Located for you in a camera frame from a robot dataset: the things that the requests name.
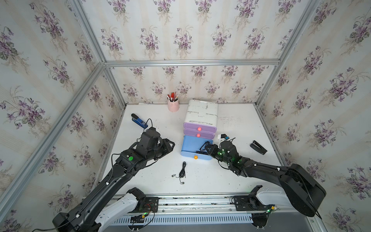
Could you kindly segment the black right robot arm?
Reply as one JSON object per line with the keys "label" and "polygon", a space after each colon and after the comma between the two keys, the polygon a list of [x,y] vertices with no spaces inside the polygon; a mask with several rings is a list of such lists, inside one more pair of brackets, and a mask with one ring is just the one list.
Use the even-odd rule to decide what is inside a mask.
{"label": "black right robot arm", "polygon": [[291,205],[305,216],[319,216],[326,197],[325,189],[300,165],[274,166],[239,155],[231,141],[220,145],[204,143],[200,148],[210,157],[227,164],[227,169],[241,177],[258,178],[280,186]]}

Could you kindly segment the black wired earphones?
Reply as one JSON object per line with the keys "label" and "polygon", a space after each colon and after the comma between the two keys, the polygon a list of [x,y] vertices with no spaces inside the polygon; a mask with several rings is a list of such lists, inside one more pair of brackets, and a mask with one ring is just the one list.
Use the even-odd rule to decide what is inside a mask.
{"label": "black wired earphones", "polygon": [[199,150],[196,151],[197,154],[203,154],[203,155],[208,155],[205,150],[204,150],[204,146],[205,145],[208,145],[208,144],[211,144],[209,141],[206,141]]}
{"label": "black wired earphones", "polygon": [[180,182],[181,185],[184,184],[184,182],[183,182],[181,179],[183,179],[183,178],[186,177],[186,176],[185,176],[185,175],[186,175],[185,168],[186,168],[186,162],[184,161],[184,162],[182,163],[182,169],[181,169],[181,171],[179,172],[179,174],[178,174],[178,175],[177,175],[177,174],[173,174],[173,175],[172,175],[172,177],[179,179],[179,182]]}

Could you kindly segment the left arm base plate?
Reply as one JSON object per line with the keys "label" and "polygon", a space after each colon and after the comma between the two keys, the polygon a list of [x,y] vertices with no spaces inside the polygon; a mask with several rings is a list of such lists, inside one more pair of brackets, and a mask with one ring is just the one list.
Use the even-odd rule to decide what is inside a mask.
{"label": "left arm base plate", "polygon": [[159,205],[159,198],[158,197],[145,197],[141,199],[134,210],[130,213],[149,213],[149,212],[157,212],[158,205]]}

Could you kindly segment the black stapler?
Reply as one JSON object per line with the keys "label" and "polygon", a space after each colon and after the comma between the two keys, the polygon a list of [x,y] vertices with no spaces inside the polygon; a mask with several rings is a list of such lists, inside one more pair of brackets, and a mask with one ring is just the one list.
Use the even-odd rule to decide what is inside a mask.
{"label": "black stapler", "polygon": [[267,149],[255,140],[250,144],[250,147],[259,154],[265,155],[267,153]]}

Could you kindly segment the red pens in cup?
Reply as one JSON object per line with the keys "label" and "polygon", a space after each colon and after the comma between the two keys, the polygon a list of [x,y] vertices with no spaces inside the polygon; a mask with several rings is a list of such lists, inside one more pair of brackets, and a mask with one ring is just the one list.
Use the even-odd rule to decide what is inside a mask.
{"label": "red pens in cup", "polygon": [[176,102],[176,101],[178,101],[178,99],[179,99],[179,96],[177,95],[176,92],[172,92],[172,93],[167,95],[167,101],[168,102]]}

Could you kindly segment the aluminium frame rail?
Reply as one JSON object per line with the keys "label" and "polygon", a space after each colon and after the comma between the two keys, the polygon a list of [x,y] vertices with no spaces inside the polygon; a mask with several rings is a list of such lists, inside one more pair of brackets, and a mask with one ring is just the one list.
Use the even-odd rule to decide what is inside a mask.
{"label": "aluminium frame rail", "polygon": [[140,60],[107,61],[107,67],[162,67],[162,66],[249,66],[278,65],[279,59],[213,59],[213,60]]}

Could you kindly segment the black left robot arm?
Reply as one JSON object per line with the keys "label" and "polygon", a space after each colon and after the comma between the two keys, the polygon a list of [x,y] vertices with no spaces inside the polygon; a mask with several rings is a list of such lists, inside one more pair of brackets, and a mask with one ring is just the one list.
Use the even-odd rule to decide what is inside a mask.
{"label": "black left robot arm", "polygon": [[119,154],[107,176],[80,204],[68,213],[61,212],[54,217],[54,228],[37,228],[34,231],[97,232],[102,224],[95,220],[115,194],[140,170],[145,169],[148,161],[158,161],[171,153],[174,147],[175,143],[161,138],[156,128],[148,128],[135,143]]}

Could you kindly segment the white drawer cabinet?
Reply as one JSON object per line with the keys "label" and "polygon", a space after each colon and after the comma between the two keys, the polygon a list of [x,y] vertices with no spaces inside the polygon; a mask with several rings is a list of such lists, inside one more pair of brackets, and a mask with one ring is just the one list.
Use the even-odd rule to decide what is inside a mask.
{"label": "white drawer cabinet", "polygon": [[190,100],[184,123],[217,127],[218,104],[209,101]]}

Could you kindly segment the pink pen cup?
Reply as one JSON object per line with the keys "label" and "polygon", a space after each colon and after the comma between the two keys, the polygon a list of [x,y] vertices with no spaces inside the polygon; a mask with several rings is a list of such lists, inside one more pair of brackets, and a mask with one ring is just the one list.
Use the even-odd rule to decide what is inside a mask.
{"label": "pink pen cup", "polygon": [[168,110],[170,112],[177,112],[180,108],[180,105],[179,105],[179,101],[176,100],[176,101],[168,101],[167,102],[167,105],[168,105]]}

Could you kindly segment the blue stapler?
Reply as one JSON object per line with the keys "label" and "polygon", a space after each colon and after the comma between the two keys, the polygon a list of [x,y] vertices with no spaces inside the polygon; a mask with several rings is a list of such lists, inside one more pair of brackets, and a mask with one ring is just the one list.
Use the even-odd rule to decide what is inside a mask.
{"label": "blue stapler", "polygon": [[131,119],[134,123],[136,123],[143,129],[146,129],[148,127],[147,123],[140,119],[136,114],[131,114]]}

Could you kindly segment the blue bottom drawer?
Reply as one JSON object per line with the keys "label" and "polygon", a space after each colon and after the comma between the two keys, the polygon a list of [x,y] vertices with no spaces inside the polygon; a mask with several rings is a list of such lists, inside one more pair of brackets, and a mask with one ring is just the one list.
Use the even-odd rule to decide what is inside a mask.
{"label": "blue bottom drawer", "polygon": [[196,151],[199,150],[206,141],[209,141],[211,144],[213,144],[213,141],[209,139],[185,135],[183,139],[181,153],[180,153],[181,156],[187,157],[187,158],[194,158],[194,156],[197,155],[198,159],[200,160],[211,160],[212,157],[209,155],[203,155],[203,154],[196,153]]}

